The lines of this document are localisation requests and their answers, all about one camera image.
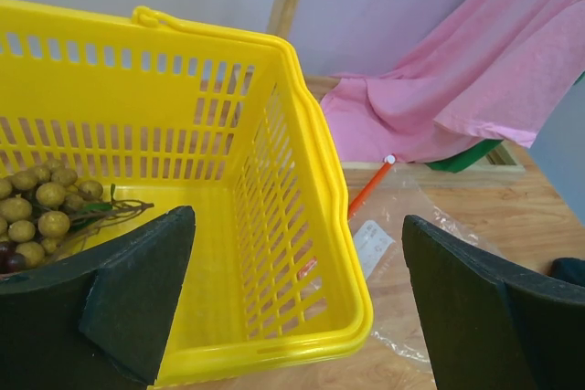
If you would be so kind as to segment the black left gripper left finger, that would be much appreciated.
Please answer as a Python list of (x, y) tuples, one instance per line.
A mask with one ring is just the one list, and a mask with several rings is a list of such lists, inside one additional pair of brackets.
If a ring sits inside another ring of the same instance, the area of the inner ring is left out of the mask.
[(145, 389), (159, 373), (196, 231), (179, 206), (1, 281), (4, 389)]

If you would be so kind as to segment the longan fruit bunch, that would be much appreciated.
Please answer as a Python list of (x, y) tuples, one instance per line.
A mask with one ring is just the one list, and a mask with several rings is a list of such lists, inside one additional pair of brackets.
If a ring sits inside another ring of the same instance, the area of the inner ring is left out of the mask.
[(79, 179), (58, 159), (49, 159), (1, 179), (1, 242), (16, 245), (37, 269), (81, 252), (106, 227), (132, 221), (154, 204), (119, 199), (112, 184)]

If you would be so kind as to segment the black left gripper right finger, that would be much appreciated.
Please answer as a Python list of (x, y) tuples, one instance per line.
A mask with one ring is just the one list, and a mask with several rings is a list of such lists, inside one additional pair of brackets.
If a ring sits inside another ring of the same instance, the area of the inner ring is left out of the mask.
[(440, 389), (581, 389), (584, 289), (405, 217), (402, 244)]

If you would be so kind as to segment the clear zip top bag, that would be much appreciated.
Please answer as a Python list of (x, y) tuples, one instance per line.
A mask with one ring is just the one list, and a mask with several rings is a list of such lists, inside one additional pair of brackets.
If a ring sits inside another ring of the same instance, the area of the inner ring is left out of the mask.
[(477, 248), (499, 256), (500, 250), (437, 207), (409, 176), (396, 174), (396, 158), (375, 164), (351, 201), (348, 225), (374, 309), (371, 337), (407, 359), (423, 373), (431, 362), (420, 327), (402, 247), (406, 215), (417, 215)]

